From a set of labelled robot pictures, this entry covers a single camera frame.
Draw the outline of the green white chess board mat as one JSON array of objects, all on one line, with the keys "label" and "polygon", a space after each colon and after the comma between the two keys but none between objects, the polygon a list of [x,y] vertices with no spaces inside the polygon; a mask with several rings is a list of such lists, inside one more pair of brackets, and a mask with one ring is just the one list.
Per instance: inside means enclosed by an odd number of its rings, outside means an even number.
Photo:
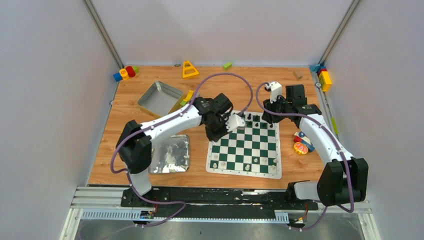
[{"label": "green white chess board mat", "polygon": [[246,111],[246,127],[210,141],[205,170],[214,174],[282,178],[280,129],[261,112]]}]

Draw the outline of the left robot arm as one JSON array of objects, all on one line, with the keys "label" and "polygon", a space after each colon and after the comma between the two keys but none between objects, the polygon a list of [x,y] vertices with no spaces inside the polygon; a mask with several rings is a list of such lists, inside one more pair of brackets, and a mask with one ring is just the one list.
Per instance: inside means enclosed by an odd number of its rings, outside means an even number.
[{"label": "left robot arm", "polygon": [[135,202],[146,207],[153,201],[148,168],[152,163],[154,145],[201,125],[205,126],[208,140],[216,142],[229,133],[227,121],[232,110],[232,102],[220,93],[215,98],[196,97],[192,103],[180,110],[150,122],[127,122],[113,157],[119,156],[126,166],[130,185],[135,190]]}]

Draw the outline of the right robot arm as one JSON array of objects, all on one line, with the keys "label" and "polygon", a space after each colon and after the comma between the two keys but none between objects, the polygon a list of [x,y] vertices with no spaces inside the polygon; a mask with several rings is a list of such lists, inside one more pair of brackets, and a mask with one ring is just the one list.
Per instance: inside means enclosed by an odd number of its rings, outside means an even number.
[{"label": "right robot arm", "polygon": [[269,99],[258,102],[265,120],[274,124],[290,119],[311,141],[325,165],[318,181],[289,183],[286,204],[298,209],[305,201],[311,200],[352,213],[355,203],[366,198],[368,163],[364,158],[354,157],[342,146],[327,126],[319,107],[308,103],[302,84],[286,86],[285,95],[282,88],[276,81],[264,82],[257,88],[270,94]]}]

